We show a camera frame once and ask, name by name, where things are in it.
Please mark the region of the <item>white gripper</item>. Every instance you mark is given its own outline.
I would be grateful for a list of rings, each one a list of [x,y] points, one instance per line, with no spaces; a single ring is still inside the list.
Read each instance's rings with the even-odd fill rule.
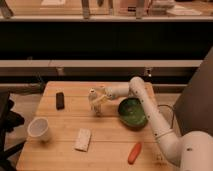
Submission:
[[[108,100],[108,98],[110,100],[114,100],[116,98],[116,94],[115,94],[113,87],[105,87],[104,91],[105,91],[106,95],[102,95],[102,96],[96,98],[95,100],[93,100],[92,101],[93,105],[101,105],[101,104],[105,103]]]

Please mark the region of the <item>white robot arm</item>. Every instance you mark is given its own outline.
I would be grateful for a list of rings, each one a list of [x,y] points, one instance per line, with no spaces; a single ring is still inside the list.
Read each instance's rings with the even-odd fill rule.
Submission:
[[[213,137],[203,131],[191,131],[178,137],[149,97],[141,77],[134,76],[129,82],[115,86],[94,87],[94,90],[100,96],[91,102],[92,106],[129,95],[136,97],[144,109],[159,149],[179,171],[213,171]]]

